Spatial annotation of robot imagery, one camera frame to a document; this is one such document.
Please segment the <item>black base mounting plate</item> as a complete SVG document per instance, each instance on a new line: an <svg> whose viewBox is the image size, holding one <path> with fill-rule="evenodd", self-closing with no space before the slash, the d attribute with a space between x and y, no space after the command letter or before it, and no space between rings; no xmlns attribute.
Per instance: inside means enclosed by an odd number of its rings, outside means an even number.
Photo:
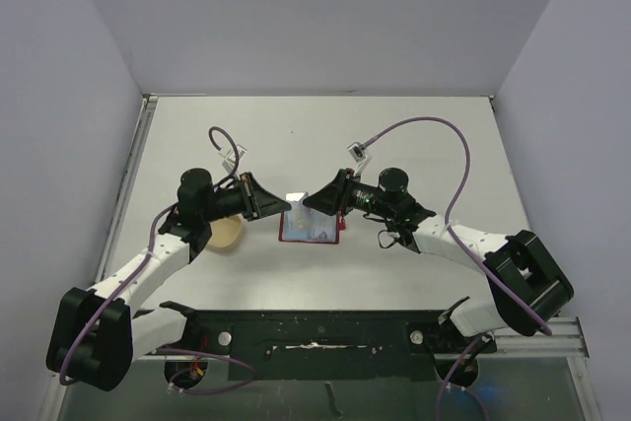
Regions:
<svg viewBox="0 0 631 421"><path fill-rule="evenodd" d="M195 311L175 349L230 358L229 381L432 380L470 338L439 311Z"/></svg>

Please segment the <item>aluminium rail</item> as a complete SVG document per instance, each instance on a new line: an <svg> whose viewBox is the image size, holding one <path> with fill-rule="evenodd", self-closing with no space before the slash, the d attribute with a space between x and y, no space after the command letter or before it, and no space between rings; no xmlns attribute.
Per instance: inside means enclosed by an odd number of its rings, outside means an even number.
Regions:
<svg viewBox="0 0 631 421"><path fill-rule="evenodd" d="M159 95L155 94L145 94L142 96L142 103L134 128L131 145L126 156L122 178L120 180L114 202L113 214L106 232L105 245L101 252L95 275L89 283L90 287L100 283L104 279L107 279L111 273L110 269L112 262L115 260L124 219L127 214L127 208L133 192L133 186L137 177L159 97Z"/></svg>
<svg viewBox="0 0 631 421"><path fill-rule="evenodd" d="M554 317L551 335L517 334L509 328L495 332L493 356L517 358L589 358L590 352L578 317Z"/></svg>

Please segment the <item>red leather card holder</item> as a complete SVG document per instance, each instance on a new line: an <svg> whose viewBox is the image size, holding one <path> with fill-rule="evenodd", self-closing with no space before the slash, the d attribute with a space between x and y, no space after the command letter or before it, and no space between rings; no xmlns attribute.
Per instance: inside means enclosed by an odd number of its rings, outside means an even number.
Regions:
<svg viewBox="0 0 631 421"><path fill-rule="evenodd" d="M283 243L337 245L345 229L343 219L296 203L281 216L278 240Z"/></svg>

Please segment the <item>silver VIP card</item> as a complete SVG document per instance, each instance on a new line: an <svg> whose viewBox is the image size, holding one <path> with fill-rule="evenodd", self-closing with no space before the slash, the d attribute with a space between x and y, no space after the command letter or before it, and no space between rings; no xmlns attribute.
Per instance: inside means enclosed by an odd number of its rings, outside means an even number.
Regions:
<svg viewBox="0 0 631 421"><path fill-rule="evenodd" d="M309 194L306 191L296 191L287 193L285 199L291 204L294 204L303 202L308 196Z"/></svg>
<svg viewBox="0 0 631 421"><path fill-rule="evenodd" d="M339 224L336 216L314 215L310 230L310 240L317 243L335 244L339 238Z"/></svg>
<svg viewBox="0 0 631 421"><path fill-rule="evenodd" d="M309 211L294 209L283 215L282 239L305 241L310 237L312 220Z"/></svg>

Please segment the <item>aluminium left rail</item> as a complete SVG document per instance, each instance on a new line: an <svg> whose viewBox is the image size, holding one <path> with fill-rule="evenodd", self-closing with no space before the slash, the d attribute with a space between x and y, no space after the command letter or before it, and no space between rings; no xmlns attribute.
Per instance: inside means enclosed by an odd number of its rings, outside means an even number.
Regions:
<svg viewBox="0 0 631 421"><path fill-rule="evenodd" d="M111 273L110 269L112 262L115 260L124 219L127 214L127 208L133 192L133 186L137 177L159 97L159 95L155 94L145 94L142 96L142 103L134 128L131 145L126 156L122 178L120 180L114 202L113 214L106 232L105 245L101 252L95 275L89 283L90 287L100 283L104 279L107 279Z"/></svg>

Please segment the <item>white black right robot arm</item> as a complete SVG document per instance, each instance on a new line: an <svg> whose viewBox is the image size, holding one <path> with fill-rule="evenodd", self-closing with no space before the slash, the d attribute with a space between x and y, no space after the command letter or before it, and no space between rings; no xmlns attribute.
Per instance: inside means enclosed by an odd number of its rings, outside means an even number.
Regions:
<svg viewBox="0 0 631 421"><path fill-rule="evenodd" d="M462 350L474 335L503 328L523 336L550 334L548 321L575 291L541 239L527 230L505 236L457 224L423 207L409 193L408 183L407 173L398 168L382 171L377 185L364 184L353 171L341 169L304 204L330 216L360 211L384 223L396 244L486 277L490 298L465 297L445 311L439 337L446 348Z"/></svg>

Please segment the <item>beige oval tray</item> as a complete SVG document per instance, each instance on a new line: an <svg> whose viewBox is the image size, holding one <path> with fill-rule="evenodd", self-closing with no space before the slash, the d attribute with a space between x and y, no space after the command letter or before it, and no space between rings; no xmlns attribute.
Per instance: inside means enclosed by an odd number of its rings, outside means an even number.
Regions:
<svg viewBox="0 0 631 421"><path fill-rule="evenodd" d="M245 224L240 216L223 218L211 223L211 237L205 248L216 253L235 250L245 234Z"/></svg>

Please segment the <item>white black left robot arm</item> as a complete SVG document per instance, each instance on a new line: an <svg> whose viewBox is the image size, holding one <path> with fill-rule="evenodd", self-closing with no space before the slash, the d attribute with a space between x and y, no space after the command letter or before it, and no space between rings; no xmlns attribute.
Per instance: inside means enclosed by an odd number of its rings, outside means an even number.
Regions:
<svg viewBox="0 0 631 421"><path fill-rule="evenodd" d="M290 208L250 173L218 189L208 171L184 172L176 202L154 218L147 246L107 279L88 289L72 288L62 297L47 368L64 386L85 383L110 391L148 352L167 344L180 353L192 351L201 337L198 324L171 308L140 316L142 305L206 248L212 223L233 216L251 222Z"/></svg>

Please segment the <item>aluminium front rail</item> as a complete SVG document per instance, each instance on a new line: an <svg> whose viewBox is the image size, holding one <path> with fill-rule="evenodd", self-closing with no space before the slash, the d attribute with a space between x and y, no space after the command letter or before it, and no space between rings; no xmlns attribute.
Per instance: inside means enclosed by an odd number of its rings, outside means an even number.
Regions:
<svg viewBox="0 0 631 421"><path fill-rule="evenodd" d="M551 335L517 334L509 328L495 332L493 356L517 358L589 358L590 352L578 317L554 317Z"/></svg>

